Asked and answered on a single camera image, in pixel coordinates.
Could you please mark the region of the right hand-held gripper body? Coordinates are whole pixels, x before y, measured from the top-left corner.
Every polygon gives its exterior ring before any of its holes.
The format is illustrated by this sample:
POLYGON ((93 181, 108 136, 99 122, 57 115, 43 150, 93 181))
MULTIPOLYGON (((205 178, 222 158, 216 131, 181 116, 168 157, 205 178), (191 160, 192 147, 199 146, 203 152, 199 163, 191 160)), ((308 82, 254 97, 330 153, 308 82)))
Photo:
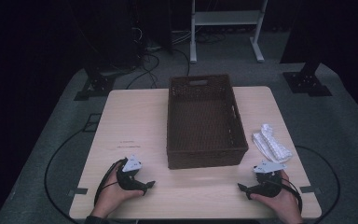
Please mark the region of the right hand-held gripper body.
POLYGON ((285 168, 285 164, 261 161, 254 167, 258 184, 248 188, 248 190, 251 194, 259 194, 270 198, 277 196, 282 189, 281 170, 285 168))

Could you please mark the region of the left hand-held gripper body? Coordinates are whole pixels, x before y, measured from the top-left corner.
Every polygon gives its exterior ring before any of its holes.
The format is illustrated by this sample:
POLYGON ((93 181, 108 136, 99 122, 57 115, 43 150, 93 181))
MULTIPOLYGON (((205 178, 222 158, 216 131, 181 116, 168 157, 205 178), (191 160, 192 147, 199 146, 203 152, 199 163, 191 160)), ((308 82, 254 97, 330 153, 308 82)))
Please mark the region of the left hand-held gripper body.
POLYGON ((121 160, 117 168, 117 181, 120 187, 124 190, 147 191, 148 186, 135 179, 141 168, 142 164, 134 155, 121 160))

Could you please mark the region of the white knitted cloth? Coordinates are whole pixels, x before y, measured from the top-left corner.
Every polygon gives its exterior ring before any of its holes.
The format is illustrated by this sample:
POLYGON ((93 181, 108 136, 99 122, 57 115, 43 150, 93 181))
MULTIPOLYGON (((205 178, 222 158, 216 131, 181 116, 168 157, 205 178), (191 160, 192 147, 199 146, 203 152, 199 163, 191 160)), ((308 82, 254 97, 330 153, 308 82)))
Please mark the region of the white knitted cloth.
POLYGON ((258 133, 252 134, 253 142, 258 150, 270 161, 284 163, 289 161, 293 154, 273 136, 273 128, 265 123, 258 133))

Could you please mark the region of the brown woven basket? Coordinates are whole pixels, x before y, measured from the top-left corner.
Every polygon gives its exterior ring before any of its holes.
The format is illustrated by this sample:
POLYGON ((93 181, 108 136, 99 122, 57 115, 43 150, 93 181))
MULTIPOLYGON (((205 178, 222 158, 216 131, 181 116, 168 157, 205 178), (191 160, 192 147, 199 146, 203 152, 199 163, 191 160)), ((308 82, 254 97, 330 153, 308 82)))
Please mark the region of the brown woven basket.
POLYGON ((166 147, 170 169, 238 165, 247 150, 229 76, 170 80, 166 147))

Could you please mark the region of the person's left hand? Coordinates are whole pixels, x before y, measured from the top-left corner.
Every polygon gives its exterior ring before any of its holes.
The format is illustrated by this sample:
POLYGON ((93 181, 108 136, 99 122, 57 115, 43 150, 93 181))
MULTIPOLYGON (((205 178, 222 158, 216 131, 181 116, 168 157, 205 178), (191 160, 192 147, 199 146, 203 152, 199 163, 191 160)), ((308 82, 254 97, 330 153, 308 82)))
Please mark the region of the person's left hand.
POLYGON ((117 183, 117 168, 115 168, 110 173, 90 214, 94 217, 108 218, 122 203, 143 195, 144 193, 141 190, 122 189, 117 183))

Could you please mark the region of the person's right hand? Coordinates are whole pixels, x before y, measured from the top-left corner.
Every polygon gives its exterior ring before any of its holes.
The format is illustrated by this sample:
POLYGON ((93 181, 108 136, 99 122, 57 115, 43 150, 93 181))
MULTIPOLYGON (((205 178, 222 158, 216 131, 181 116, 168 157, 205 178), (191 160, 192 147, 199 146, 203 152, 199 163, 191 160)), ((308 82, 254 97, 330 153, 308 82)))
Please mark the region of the person's right hand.
POLYGON ((272 209, 283 224, 303 223, 303 218, 297 204, 297 198, 286 189, 282 189, 281 192, 273 198, 259 194, 251 194, 250 197, 252 200, 258 201, 272 209))

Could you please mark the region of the black tape strip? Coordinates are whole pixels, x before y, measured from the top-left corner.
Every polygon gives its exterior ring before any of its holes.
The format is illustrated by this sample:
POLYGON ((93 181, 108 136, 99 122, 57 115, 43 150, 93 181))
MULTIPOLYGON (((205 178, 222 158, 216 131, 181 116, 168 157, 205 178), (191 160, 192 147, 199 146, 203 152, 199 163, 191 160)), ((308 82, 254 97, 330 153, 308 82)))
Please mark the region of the black tape strip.
POLYGON ((322 193, 319 188, 315 188, 313 186, 300 187, 300 190, 301 190, 302 193, 311 193, 311 192, 313 192, 315 194, 322 193))
POLYGON ((88 193, 88 189, 76 188, 76 189, 70 189, 67 195, 70 197, 75 197, 77 194, 86 195, 87 193, 88 193))

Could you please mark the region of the black tape square outline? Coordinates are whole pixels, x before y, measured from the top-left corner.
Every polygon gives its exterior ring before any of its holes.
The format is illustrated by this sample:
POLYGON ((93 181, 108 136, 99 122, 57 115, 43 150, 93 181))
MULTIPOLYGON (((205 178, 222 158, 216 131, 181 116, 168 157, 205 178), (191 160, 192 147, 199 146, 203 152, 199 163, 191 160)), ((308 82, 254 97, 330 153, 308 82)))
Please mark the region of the black tape square outline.
POLYGON ((89 114, 84 126, 84 133, 95 133, 98 129, 102 114, 101 113, 91 113, 89 114))

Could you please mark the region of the black stand base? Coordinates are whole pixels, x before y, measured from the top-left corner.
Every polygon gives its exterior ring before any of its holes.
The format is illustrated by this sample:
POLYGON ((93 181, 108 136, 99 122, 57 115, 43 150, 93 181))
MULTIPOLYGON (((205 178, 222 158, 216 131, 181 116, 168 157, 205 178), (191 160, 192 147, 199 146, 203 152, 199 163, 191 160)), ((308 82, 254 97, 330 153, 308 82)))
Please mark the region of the black stand base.
POLYGON ((284 72, 282 74, 292 93, 306 93, 310 97, 332 95, 315 75, 319 65, 319 61, 306 62, 299 72, 284 72))
POLYGON ((90 97, 107 96, 113 89, 116 78, 102 75, 96 68, 86 67, 87 80, 76 94, 75 101, 86 101, 90 97))

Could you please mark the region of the white metal stand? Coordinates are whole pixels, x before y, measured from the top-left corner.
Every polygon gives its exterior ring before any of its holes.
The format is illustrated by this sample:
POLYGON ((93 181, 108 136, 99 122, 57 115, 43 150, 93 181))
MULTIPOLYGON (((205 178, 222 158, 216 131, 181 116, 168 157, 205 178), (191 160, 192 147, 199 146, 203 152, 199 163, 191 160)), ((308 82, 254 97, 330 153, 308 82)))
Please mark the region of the white metal stand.
POLYGON ((227 26, 227 25, 254 25, 255 33, 250 37, 250 43, 259 63, 265 61, 258 45, 262 24, 266 14, 269 0, 262 0, 258 10, 241 11, 197 11, 196 0, 192 0, 189 59, 191 63, 197 62, 196 28, 201 26, 227 26))

